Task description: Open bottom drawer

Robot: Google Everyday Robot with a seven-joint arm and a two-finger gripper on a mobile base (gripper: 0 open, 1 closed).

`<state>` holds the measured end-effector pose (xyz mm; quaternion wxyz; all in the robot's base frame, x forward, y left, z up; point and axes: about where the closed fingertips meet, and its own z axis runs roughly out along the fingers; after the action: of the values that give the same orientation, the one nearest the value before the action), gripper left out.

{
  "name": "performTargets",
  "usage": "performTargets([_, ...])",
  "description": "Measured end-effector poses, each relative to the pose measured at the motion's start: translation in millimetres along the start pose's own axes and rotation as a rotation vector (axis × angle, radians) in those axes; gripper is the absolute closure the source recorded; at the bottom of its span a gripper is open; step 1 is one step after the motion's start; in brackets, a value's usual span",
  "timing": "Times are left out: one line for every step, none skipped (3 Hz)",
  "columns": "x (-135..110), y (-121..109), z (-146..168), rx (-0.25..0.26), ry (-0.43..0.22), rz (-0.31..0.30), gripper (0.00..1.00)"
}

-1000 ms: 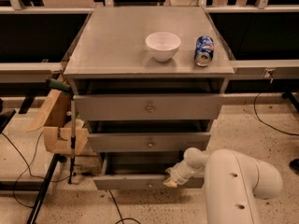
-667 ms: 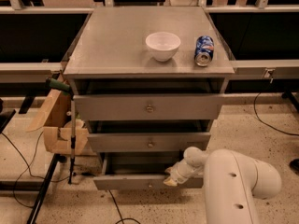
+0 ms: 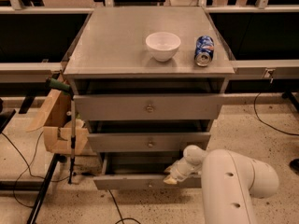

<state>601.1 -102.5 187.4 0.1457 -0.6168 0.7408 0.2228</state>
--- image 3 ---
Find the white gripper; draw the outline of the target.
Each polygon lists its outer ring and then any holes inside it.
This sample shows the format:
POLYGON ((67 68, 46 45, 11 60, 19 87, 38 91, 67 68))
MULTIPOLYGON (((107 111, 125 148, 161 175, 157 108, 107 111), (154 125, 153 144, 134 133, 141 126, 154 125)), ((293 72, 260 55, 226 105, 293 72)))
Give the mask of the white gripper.
POLYGON ((199 169, 199 164, 195 165, 185 159, 180 159, 164 170, 166 174, 170 173, 164 179, 164 183, 168 185, 176 185, 178 182, 185 181, 189 175, 197 173, 199 169))

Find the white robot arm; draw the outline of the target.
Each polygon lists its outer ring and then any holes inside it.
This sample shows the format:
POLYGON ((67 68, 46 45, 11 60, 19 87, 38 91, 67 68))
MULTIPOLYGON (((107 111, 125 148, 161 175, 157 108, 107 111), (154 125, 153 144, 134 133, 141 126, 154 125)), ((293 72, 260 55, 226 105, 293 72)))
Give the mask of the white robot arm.
POLYGON ((227 149, 206 152, 189 145, 165 172, 169 185, 195 173, 201 176, 206 224, 258 224, 251 199, 271 197, 279 187, 272 166, 227 149))

